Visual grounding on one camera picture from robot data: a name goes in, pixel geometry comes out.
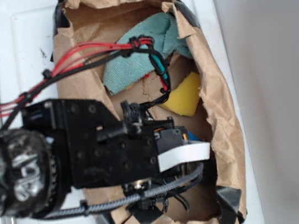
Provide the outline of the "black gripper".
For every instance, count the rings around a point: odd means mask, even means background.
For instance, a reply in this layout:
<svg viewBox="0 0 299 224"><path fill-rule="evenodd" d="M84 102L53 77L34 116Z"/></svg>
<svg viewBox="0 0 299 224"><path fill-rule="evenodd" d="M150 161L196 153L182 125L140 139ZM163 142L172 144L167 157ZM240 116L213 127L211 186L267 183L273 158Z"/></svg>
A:
<svg viewBox="0 0 299 224"><path fill-rule="evenodd" d="M110 187L183 174L187 164L210 159L210 144L189 138L172 118L145 118L140 105L122 103L124 119L97 106L93 126L100 185Z"/></svg>

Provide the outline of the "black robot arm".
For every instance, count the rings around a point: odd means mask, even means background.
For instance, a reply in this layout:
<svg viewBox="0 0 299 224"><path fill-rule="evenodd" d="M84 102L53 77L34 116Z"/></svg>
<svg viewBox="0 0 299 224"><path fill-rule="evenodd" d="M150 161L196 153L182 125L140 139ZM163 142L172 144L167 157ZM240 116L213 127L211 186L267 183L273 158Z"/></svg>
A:
<svg viewBox="0 0 299 224"><path fill-rule="evenodd" d="M0 217L59 215L72 188L125 186L180 178L210 158L173 119L150 120L144 106L121 103L118 120L97 100L48 99L23 110L23 126L0 131Z"/></svg>

